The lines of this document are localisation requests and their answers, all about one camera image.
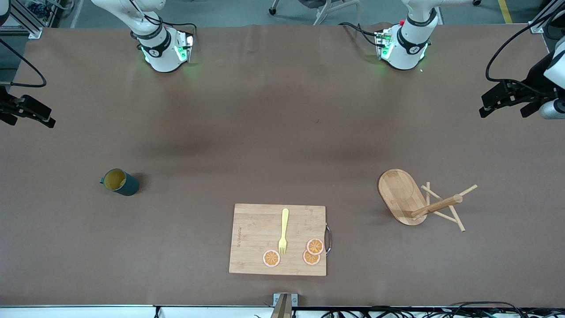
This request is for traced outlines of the dark teal ribbed cup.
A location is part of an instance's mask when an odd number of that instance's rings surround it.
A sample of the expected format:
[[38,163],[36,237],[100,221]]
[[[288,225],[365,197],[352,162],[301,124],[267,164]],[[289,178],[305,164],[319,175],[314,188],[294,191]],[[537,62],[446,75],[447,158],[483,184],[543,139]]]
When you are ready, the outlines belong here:
[[139,190],[139,181],[133,177],[133,175],[119,168],[107,171],[107,173],[101,177],[99,183],[101,183],[105,189],[125,197],[130,197]]

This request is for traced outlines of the wooden cup rack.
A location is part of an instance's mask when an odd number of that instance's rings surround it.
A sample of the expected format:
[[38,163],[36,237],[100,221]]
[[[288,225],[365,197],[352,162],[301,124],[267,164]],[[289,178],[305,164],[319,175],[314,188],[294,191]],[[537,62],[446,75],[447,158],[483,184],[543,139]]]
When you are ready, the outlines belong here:
[[377,181],[377,189],[394,219],[407,226],[421,225],[429,215],[455,223],[464,233],[464,227],[455,205],[477,189],[472,185],[468,189],[443,198],[434,193],[430,183],[417,185],[415,179],[402,169],[389,169],[382,173]]

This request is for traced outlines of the grey office chair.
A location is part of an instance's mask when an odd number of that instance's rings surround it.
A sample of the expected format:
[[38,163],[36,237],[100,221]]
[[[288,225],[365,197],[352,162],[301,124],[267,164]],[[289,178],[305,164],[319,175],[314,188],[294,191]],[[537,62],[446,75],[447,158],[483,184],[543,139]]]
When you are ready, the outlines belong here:
[[345,8],[355,6],[356,18],[355,22],[361,22],[362,6],[360,0],[296,0],[305,8],[316,10],[316,20],[313,26],[322,24],[330,13],[343,10]]

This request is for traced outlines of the brown table mat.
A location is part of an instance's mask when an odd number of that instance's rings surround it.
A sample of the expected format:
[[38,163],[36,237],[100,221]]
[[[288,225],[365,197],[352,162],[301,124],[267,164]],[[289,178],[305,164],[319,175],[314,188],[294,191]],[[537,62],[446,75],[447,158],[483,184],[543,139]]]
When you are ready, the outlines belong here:
[[[0,306],[565,307],[565,121],[478,112],[520,28],[438,26],[411,71],[342,26],[200,28],[171,74],[127,30],[45,30],[25,56],[48,85],[12,92],[56,125],[0,123]],[[115,168],[137,193],[99,183]],[[478,185],[466,231],[394,219],[389,169],[443,198]],[[236,203],[325,206],[327,275],[229,273]]]

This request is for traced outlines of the yellow plastic fork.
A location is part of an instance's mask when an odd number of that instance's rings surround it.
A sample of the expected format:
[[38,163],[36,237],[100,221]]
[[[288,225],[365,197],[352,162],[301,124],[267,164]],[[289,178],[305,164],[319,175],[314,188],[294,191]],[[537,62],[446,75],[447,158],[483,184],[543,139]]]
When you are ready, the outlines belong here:
[[281,237],[278,242],[278,252],[282,256],[286,252],[287,240],[286,232],[288,229],[289,209],[284,208],[281,212]]

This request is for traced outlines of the bamboo cutting board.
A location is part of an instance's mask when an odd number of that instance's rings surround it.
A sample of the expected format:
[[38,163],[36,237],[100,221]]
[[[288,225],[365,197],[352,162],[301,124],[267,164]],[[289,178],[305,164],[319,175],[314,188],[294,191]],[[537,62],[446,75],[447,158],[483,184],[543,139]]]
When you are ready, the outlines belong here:
[[[281,237],[281,212],[289,209],[287,248],[278,266],[269,268],[262,261],[267,250],[278,251]],[[326,208],[316,205],[236,204],[229,272],[279,276],[327,275]],[[305,244],[321,239],[325,251],[317,265],[307,265],[302,259]]]

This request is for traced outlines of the aluminium frame profile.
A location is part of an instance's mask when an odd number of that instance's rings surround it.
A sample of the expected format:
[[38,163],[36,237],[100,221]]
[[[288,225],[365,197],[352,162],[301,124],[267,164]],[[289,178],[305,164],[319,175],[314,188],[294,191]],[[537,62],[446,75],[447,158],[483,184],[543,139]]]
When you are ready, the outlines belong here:
[[546,24],[563,15],[565,10],[565,0],[542,0],[539,6],[539,13],[528,21],[531,34],[543,34]]
[[0,0],[0,35],[39,39],[44,25],[20,0]]

